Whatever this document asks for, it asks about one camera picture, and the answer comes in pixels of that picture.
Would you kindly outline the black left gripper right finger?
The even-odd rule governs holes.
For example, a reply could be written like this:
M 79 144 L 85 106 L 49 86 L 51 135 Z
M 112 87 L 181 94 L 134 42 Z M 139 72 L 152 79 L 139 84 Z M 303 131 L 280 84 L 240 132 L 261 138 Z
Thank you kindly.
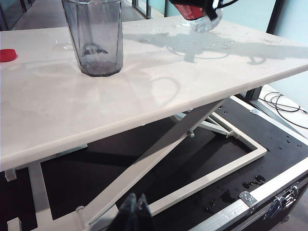
M 142 194 L 136 204 L 136 216 L 138 231 L 153 231 L 154 223 L 148 203 L 144 194 Z

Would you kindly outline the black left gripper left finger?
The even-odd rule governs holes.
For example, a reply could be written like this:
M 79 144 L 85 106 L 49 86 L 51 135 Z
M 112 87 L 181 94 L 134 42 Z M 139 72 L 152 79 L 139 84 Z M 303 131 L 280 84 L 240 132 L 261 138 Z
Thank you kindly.
M 137 230 L 137 215 L 135 213 L 136 202 L 137 198 L 134 193 L 131 193 L 123 202 L 116 217 L 116 231 Z

